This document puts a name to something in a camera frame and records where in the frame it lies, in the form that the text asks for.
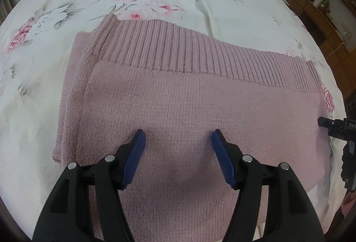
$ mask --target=power outlet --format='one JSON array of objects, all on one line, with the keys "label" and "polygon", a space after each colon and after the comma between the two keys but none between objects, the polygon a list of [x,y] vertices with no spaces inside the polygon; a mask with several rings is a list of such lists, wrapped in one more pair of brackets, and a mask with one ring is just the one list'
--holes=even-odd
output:
[{"label": "power outlet", "polygon": [[342,38],[345,41],[350,40],[352,38],[351,31],[348,30],[347,26],[343,22],[340,24],[340,27],[342,28],[342,31],[341,31]]}]

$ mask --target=pink knit sweater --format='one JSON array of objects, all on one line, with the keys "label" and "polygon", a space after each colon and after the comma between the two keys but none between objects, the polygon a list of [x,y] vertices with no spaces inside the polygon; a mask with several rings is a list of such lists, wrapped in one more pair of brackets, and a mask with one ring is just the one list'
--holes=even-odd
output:
[{"label": "pink knit sweater", "polygon": [[[120,193],[135,240],[217,241],[238,193],[224,181],[212,131],[220,128],[261,163],[288,162],[308,191],[329,175],[329,138],[319,116],[326,106],[311,62],[162,20],[109,15],[94,32],[76,36],[53,158],[96,163],[142,128],[146,150]],[[95,211],[93,223],[99,235]]]}]

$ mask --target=bed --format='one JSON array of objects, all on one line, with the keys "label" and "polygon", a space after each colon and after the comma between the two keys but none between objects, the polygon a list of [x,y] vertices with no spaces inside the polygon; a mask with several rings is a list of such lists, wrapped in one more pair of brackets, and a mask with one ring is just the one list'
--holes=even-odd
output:
[{"label": "bed", "polygon": [[[29,237],[62,171],[52,151],[74,37],[109,13],[163,19],[231,44],[312,60],[328,117],[346,117],[323,54],[282,0],[21,0],[0,26],[0,196]],[[344,144],[331,139],[330,174],[308,192],[325,232],[345,195]]]}]

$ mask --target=blue gripper pad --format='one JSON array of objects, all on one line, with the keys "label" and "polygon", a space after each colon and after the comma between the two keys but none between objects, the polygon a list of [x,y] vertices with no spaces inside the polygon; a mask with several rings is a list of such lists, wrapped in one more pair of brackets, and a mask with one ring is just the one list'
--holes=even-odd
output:
[{"label": "blue gripper pad", "polygon": [[222,140],[220,139],[217,131],[214,131],[211,136],[212,148],[218,158],[222,174],[225,181],[233,188],[236,184],[235,167],[227,153]]},{"label": "blue gripper pad", "polygon": [[124,187],[131,184],[145,147],[146,147],[146,134],[144,131],[141,131],[137,139],[134,141],[134,145],[132,146],[131,153],[129,154],[129,157],[126,160],[125,165],[123,166],[123,177],[122,177],[121,184]]}]

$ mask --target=wooden cabinet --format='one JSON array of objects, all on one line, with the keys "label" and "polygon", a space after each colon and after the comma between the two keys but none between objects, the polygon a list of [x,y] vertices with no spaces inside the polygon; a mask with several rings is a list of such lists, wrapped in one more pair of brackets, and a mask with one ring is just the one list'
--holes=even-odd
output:
[{"label": "wooden cabinet", "polygon": [[307,14],[325,40],[319,43],[336,83],[346,100],[356,89],[356,49],[348,52],[336,28],[309,0],[287,0],[291,10],[298,16]]}]

